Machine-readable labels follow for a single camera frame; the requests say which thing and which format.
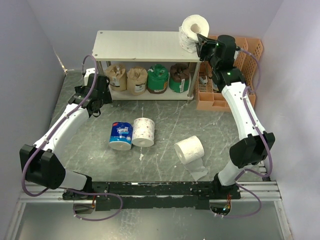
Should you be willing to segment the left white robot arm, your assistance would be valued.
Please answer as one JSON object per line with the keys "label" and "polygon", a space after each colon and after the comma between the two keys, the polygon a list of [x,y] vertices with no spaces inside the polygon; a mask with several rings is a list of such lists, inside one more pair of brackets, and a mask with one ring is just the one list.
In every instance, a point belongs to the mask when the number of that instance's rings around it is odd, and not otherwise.
{"label": "left white robot arm", "polygon": [[27,189],[26,182],[32,182],[46,190],[72,189],[83,200],[93,195],[92,178],[67,170],[59,156],[81,125],[90,117],[99,117],[102,106],[112,102],[109,84],[107,76],[91,73],[86,85],[74,88],[63,114],[48,132],[33,145],[25,144],[20,149],[23,190]]}

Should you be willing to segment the green roll brown top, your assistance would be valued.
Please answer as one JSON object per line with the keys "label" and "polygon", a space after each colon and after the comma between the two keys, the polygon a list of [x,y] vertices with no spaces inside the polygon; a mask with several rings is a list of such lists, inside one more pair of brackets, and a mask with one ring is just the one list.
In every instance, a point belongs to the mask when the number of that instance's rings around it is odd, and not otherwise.
{"label": "green roll brown top", "polygon": [[183,93],[188,90],[190,81],[190,69],[184,63],[176,63],[170,67],[169,87],[175,93]]}

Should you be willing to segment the brown paper roll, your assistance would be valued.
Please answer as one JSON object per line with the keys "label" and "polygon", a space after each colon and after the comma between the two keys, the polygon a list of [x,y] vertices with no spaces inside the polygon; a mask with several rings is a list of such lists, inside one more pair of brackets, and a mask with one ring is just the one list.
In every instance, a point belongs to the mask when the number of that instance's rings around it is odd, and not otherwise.
{"label": "brown paper roll", "polygon": [[105,75],[110,80],[110,88],[116,92],[127,89],[127,71],[123,64],[112,64],[105,70]]}
{"label": "brown paper roll", "polygon": [[147,88],[148,73],[143,67],[136,66],[127,72],[127,90],[134,96],[142,95]]}

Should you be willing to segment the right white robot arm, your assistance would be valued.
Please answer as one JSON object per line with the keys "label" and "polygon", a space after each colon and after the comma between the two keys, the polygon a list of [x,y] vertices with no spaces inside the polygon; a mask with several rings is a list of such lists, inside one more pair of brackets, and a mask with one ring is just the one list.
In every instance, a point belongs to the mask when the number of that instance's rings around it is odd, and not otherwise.
{"label": "right white robot arm", "polygon": [[240,69],[234,66],[234,55],[244,49],[236,45],[236,40],[230,35],[220,35],[210,39],[197,34],[196,43],[199,59],[208,62],[212,70],[212,80],[222,93],[235,120],[239,141],[229,150],[230,160],[221,170],[218,183],[212,186],[212,193],[218,199],[229,194],[229,186],[246,172],[252,171],[252,166],[269,160],[273,167],[271,148],[275,143],[275,135],[267,132],[259,121],[249,99],[250,87]]}

